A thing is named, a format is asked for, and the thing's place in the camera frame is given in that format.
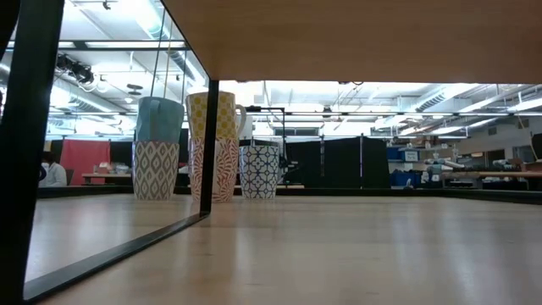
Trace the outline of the grey diamond pattern mug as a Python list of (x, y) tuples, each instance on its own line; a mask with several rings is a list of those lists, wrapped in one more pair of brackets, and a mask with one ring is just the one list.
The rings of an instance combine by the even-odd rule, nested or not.
[(135, 198), (168, 201), (174, 194), (179, 165), (178, 143), (134, 141), (132, 143), (132, 184)]

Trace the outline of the person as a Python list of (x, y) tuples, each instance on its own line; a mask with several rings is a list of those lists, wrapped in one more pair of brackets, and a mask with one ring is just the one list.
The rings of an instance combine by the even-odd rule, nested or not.
[(56, 162), (52, 152), (42, 154), (39, 187), (63, 187), (67, 186), (65, 168)]

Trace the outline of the plain blue mug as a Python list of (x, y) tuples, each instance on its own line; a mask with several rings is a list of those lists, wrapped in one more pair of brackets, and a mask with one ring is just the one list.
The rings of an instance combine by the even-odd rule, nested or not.
[(184, 113), (184, 106), (174, 100), (163, 97), (140, 98), (135, 139), (176, 143), (180, 138)]

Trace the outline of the yellow dotted white mug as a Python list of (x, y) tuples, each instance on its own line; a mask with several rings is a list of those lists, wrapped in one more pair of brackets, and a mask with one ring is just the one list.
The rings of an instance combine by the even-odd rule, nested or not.
[[(206, 92), (192, 93), (186, 97), (187, 119), (193, 137), (203, 138), (207, 120)], [(235, 102), (235, 94), (226, 91), (218, 93), (216, 137), (238, 139), (246, 124), (246, 109)]]

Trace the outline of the black monitor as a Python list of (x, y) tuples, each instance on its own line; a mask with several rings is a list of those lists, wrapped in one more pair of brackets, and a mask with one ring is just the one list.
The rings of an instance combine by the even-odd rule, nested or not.
[(179, 162), (181, 164), (188, 163), (188, 158), (189, 158), (188, 144), (189, 144), (189, 130), (182, 129), (180, 132), (180, 138), (179, 138), (179, 145), (180, 145)]

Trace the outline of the red leaf pattern mug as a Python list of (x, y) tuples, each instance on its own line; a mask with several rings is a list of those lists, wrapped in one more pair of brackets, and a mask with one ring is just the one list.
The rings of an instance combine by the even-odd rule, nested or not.
[[(190, 139), (189, 177), (191, 196), (194, 202), (200, 202), (202, 194), (202, 170), (204, 139)], [(239, 163), (239, 144), (235, 139), (215, 141), (213, 162), (213, 203), (230, 202), (234, 196), (236, 175)]]

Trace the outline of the long wooden workbench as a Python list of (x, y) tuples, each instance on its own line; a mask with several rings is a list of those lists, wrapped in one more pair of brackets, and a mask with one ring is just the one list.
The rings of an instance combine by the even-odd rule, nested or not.
[(528, 181), (528, 189), (532, 190), (530, 185), (535, 180), (542, 180), (542, 172), (484, 172), (484, 171), (466, 171), (466, 172), (445, 172), (440, 175), (440, 181), (444, 186), (448, 180), (470, 180), (477, 189), (482, 188), (484, 178), (516, 178)]

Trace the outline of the black partition panel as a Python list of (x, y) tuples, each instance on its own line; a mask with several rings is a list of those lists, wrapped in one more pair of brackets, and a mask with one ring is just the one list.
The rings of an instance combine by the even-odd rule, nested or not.
[(321, 147), (319, 141), (291, 142), (286, 144), (290, 168), (285, 180), (302, 184), (305, 188), (316, 188), (321, 182)]
[(362, 180), (362, 187), (366, 189), (390, 189), (389, 164), (384, 141), (363, 137)]
[(329, 188), (360, 188), (359, 137), (324, 143), (324, 185)]

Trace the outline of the blue tile pattern mug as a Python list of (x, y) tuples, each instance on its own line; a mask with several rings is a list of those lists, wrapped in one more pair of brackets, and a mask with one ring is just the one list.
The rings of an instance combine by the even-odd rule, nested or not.
[(279, 181), (279, 145), (249, 141), (240, 146), (241, 193), (247, 199), (274, 199)]

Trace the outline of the blue storage bin with label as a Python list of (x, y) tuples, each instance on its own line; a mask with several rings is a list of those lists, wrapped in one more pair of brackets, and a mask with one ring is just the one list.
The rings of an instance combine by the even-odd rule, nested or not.
[(387, 159), (398, 163), (416, 163), (420, 160), (420, 152), (405, 147), (387, 147)]

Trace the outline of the grey overhead frame bar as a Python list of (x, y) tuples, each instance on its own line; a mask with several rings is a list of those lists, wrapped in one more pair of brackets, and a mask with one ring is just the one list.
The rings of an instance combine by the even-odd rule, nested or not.
[(131, 52), (131, 51), (189, 51), (190, 46), (182, 40), (72, 40), (60, 41), (59, 50), (97, 51), (97, 52)]

